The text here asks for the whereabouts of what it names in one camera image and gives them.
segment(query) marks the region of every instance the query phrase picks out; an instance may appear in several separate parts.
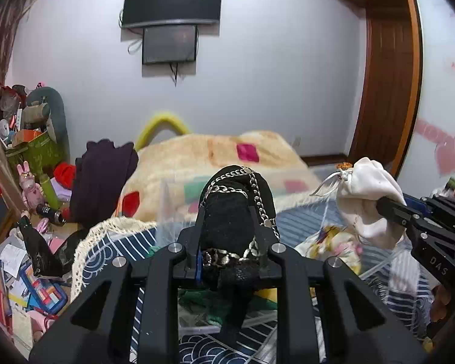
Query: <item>black bottle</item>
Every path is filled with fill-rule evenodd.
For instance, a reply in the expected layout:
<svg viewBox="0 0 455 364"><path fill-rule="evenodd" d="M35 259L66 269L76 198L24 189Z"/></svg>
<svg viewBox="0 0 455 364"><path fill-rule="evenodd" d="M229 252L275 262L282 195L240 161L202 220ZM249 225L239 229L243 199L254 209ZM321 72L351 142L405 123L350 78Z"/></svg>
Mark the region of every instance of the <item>black bottle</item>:
<svg viewBox="0 0 455 364"><path fill-rule="evenodd" d="M35 211L38 215L46 217L51 223L57 226L64 226L66 223L66 219L64 219L61 212L59 212L57 209L52 209L47 205L39 204L37 205Z"/></svg>

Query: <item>television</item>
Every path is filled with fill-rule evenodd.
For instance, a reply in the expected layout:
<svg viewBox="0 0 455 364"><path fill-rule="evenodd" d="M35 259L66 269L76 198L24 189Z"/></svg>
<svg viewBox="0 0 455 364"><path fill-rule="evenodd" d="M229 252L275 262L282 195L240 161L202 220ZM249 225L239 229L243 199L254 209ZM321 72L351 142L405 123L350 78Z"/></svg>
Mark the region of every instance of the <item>television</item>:
<svg viewBox="0 0 455 364"><path fill-rule="evenodd" d="M196 25L165 25L143 29L142 64L194 62Z"/></svg>
<svg viewBox="0 0 455 364"><path fill-rule="evenodd" d="M221 0L125 0L122 27L219 23Z"/></svg>

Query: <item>bed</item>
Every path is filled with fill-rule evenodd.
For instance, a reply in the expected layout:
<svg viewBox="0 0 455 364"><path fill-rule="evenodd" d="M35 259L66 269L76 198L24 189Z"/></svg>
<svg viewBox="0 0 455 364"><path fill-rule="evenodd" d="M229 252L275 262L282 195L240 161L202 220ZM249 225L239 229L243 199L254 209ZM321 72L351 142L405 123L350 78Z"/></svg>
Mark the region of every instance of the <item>bed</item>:
<svg viewBox="0 0 455 364"><path fill-rule="evenodd" d="M247 144L254 146L256 152L243 147ZM268 181L283 243L295 247L317 233L323 224L345 225L333 198L309 195L320 179L275 133L250 132L239 137L186 135L140 150L139 160L120 196L117 217L93 227L76 250L71 299L116 256L136 261L146 257L152 247L173 242L183 227L195 221L198 197L207 180L225 165L247 165ZM122 205L134 192L139 194L138 206L133 218L127 218L122 216ZM375 294L416 338L423 339L433 295L419 264L410 256L409 241L393 251L365 245L361 260L361 276ZM142 294L140 291L137 302L139 313ZM235 349L216 340L212 333L216 330L209 324L187 320L180 327L180 362L274 362L277 321L273 312L250 314ZM316 327L323 359L322 326L317 318ZM136 320L130 350L133 362L139 329Z"/></svg>

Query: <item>green bottle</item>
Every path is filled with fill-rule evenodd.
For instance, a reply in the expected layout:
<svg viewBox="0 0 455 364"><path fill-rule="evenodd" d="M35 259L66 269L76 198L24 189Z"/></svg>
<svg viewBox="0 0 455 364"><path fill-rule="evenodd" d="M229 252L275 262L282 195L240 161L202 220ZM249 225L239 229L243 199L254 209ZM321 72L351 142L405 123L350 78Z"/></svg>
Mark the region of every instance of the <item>green bottle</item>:
<svg viewBox="0 0 455 364"><path fill-rule="evenodd" d="M47 176L47 174L42 173L39 177L39 182L42 190L44 191L44 197L49 204L49 207L59 209L62 205L62 202L60 202L57 198L56 192L54 191L52 183L50 183L50 178Z"/></svg>

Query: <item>pink wall decoration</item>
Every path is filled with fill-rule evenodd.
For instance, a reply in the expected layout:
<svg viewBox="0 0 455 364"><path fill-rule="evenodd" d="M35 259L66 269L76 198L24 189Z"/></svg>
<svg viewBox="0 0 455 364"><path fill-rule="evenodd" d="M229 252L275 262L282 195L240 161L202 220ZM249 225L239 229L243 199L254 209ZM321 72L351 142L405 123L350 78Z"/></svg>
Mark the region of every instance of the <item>pink wall decoration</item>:
<svg viewBox="0 0 455 364"><path fill-rule="evenodd" d="M455 173L455 136L423 119L416 120L414 132L436 144L435 161L438 173L441 176Z"/></svg>

